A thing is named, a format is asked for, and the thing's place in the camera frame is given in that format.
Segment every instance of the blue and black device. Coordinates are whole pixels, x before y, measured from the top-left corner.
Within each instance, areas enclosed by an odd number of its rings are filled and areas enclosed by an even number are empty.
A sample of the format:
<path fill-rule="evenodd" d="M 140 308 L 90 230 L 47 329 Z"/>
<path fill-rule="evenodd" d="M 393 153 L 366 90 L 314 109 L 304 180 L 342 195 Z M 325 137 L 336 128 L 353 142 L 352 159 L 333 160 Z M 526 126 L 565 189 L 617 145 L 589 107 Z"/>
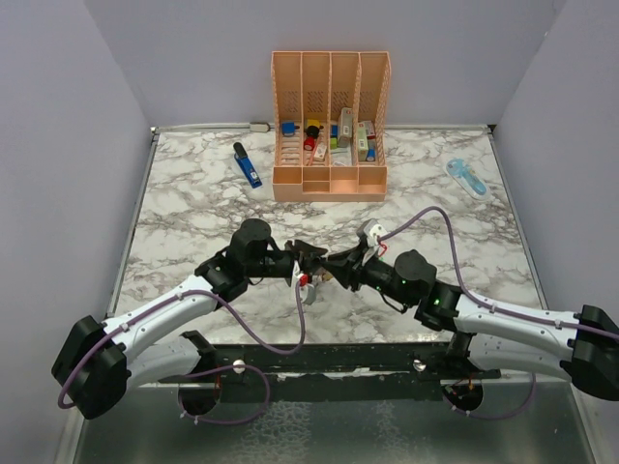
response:
<path fill-rule="evenodd" d="M 255 172 L 253 168 L 253 164 L 251 164 L 250 157 L 248 157 L 248 152 L 245 151 L 243 144 L 241 142 L 236 142 L 234 145 L 234 159 L 239 164 L 239 167 L 247 177 L 250 185 L 253 189 L 256 187 L 262 186 L 262 181 L 260 181 L 260 177 L 258 173 Z"/>

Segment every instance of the peach plastic bin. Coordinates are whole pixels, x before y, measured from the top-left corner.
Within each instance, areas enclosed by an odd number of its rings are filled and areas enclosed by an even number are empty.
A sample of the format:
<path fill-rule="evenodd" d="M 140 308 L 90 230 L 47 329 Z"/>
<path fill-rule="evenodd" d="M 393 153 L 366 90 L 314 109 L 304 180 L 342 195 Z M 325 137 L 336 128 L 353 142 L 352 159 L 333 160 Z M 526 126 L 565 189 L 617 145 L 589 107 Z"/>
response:
<path fill-rule="evenodd" d="M 391 62 L 386 51 L 274 51 L 271 63 L 276 124 L 273 192 L 277 201 L 383 201 L 387 165 L 383 147 Z M 342 108 L 353 110 L 350 166 L 334 165 L 329 136 Z M 323 161 L 303 148 L 304 123 L 320 121 Z M 293 137 L 280 123 L 294 121 Z M 357 123 L 372 121 L 376 158 L 358 161 Z"/>

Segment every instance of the wall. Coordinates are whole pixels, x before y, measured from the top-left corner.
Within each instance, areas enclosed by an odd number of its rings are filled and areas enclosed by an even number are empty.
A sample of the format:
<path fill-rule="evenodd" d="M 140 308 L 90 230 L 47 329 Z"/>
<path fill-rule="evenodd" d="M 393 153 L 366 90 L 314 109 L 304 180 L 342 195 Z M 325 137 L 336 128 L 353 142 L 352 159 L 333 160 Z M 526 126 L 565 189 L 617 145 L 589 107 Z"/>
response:
<path fill-rule="evenodd" d="M 150 133 L 82 2 L 1 10 L 0 460 L 48 463 L 66 419 L 50 369 L 104 313 Z"/>
<path fill-rule="evenodd" d="M 568 0 L 496 130 L 550 308 L 619 321 L 619 3 Z M 619 407 L 598 404 L 619 456 Z"/>
<path fill-rule="evenodd" d="M 273 120 L 270 52 L 392 53 L 391 123 L 497 123 L 564 0 L 85 0 L 153 126 Z"/>

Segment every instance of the marble surface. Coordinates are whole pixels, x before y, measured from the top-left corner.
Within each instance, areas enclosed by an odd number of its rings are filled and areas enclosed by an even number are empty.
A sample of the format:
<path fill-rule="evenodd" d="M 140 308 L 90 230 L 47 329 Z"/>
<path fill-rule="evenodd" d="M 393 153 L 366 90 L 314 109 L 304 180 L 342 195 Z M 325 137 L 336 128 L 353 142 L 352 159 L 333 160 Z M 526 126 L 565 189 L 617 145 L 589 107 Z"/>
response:
<path fill-rule="evenodd" d="M 252 189 L 236 165 L 232 144 L 241 141 L 263 187 Z M 429 205 L 449 214 L 457 236 L 462 273 L 469 288 L 504 302 L 541 307 L 516 221 L 484 130 L 388 130 L 389 166 L 384 203 L 276 203 L 271 185 L 275 135 L 246 131 L 169 132 L 160 136 L 128 259 L 117 314 L 135 309 L 184 280 L 202 261 L 228 244 L 246 218 L 263 218 L 276 241 L 303 239 L 331 251 L 356 244 L 355 230 L 377 218 L 393 230 Z M 471 198 L 444 164 L 470 162 L 487 181 L 492 198 Z M 430 214 L 389 241 L 387 262 L 403 251 L 419 250 L 438 268 L 438 277 L 455 283 L 447 230 Z M 352 293 L 334 280 L 321 284 L 317 301 L 306 306 L 307 342 L 398 342 L 445 340 L 400 315 L 376 292 Z M 299 339 L 299 320 L 283 281 L 264 280 L 233 304 L 266 341 Z M 213 343 L 252 342 L 225 310 L 194 320 L 185 330 L 200 330 Z"/>

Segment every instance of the gray floor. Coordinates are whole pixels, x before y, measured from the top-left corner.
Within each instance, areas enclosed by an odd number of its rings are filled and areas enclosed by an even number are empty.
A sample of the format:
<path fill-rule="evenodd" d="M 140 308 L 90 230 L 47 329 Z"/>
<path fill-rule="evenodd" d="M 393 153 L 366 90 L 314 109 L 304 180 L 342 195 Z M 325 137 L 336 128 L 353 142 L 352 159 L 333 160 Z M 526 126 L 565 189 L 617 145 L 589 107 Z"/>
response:
<path fill-rule="evenodd" d="M 517 407 L 526 384 L 488 385 L 480 411 Z M 443 402 L 274 403 L 236 427 L 179 419 L 171 388 L 130 393 L 87 421 L 76 463 L 589 463 L 594 462 L 569 386 L 541 383 L 511 420 L 461 417 Z M 224 405 L 240 417 L 252 405 Z"/>

